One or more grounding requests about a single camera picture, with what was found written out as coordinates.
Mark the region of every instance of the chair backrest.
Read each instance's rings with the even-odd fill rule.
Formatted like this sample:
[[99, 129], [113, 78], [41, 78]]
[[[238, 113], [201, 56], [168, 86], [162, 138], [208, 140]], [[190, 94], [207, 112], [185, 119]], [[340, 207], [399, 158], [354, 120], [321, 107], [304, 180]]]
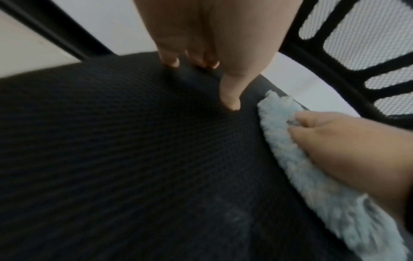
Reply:
[[280, 51], [362, 117], [413, 129], [413, 0], [304, 0]]

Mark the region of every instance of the black plastic frame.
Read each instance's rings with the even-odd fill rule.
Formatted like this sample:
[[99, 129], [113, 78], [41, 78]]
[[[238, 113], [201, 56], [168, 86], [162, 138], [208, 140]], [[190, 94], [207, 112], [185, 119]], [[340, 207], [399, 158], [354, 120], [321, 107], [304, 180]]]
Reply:
[[113, 54], [51, 0], [0, 0], [0, 9], [79, 60]]
[[[315, 36], [303, 40], [299, 37], [299, 30], [318, 2], [318, 0], [304, 0], [280, 52], [307, 67], [332, 86], [362, 117], [413, 129], [413, 114], [387, 116], [373, 105], [381, 98], [413, 92], [413, 81], [379, 90], [365, 87], [365, 82], [373, 76], [412, 65], [413, 52], [365, 70], [353, 71], [343, 66], [323, 49], [324, 41], [358, 1], [341, 0]], [[412, 4], [413, 0], [405, 0], [405, 2]]]

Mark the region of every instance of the person's left hand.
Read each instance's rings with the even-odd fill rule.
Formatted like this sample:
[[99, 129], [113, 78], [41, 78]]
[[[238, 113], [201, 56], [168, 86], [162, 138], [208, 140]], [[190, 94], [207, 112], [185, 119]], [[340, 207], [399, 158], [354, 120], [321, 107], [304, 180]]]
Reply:
[[161, 61], [178, 55], [223, 70], [220, 97], [232, 110], [278, 51], [302, 0], [134, 0]]

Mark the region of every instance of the floor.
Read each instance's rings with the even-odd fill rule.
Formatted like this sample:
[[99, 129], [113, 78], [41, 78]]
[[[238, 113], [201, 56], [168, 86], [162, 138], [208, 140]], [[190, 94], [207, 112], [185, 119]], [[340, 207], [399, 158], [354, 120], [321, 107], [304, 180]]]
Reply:
[[[132, 0], [54, 2], [114, 53], [124, 55], [156, 50]], [[0, 50], [0, 77], [78, 62], [2, 12]], [[325, 82], [280, 53], [275, 56], [263, 75], [311, 110], [358, 115]]]

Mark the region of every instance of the fuzzy fabric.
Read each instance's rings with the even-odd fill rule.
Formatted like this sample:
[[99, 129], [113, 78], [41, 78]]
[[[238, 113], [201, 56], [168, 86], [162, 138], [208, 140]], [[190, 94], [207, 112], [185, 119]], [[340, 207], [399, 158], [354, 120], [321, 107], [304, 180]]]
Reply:
[[395, 221], [365, 193], [325, 175], [292, 141], [287, 129], [296, 111], [297, 102], [273, 91], [258, 103], [265, 139], [307, 206], [363, 261], [406, 261]]

